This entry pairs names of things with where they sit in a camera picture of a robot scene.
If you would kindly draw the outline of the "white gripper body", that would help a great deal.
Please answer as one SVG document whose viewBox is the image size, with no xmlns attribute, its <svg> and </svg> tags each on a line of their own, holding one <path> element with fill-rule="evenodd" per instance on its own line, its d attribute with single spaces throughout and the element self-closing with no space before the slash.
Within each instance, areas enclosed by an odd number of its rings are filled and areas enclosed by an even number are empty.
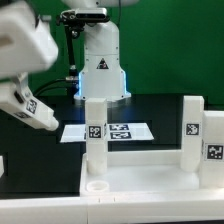
<svg viewBox="0 0 224 224">
<path fill-rule="evenodd" d="M 57 57 L 49 27 L 25 0 L 0 8 L 0 79 L 48 70 Z"/>
</svg>

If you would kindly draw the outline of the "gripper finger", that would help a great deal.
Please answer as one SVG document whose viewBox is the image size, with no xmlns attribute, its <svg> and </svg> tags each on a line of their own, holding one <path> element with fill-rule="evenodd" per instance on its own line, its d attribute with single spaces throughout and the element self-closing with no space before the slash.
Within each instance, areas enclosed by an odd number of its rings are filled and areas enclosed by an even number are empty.
<svg viewBox="0 0 224 224">
<path fill-rule="evenodd" d="M 30 99 L 32 92 L 28 86 L 28 73 L 23 72 L 15 78 L 16 89 L 23 99 Z"/>
</svg>

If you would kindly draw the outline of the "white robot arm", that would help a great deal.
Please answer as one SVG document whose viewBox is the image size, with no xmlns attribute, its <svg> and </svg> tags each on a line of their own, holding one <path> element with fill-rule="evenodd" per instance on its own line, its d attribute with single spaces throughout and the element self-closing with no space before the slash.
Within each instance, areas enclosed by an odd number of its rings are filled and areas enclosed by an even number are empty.
<svg viewBox="0 0 224 224">
<path fill-rule="evenodd" d="M 69 72 L 78 84 L 74 98 L 129 98 L 120 66 L 119 29 L 107 13 L 139 0 L 61 0 L 68 8 L 57 16 L 66 30 Z M 49 69 L 58 47 L 43 19 L 26 0 L 0 6 L 0 79 Z"/>
</svg>

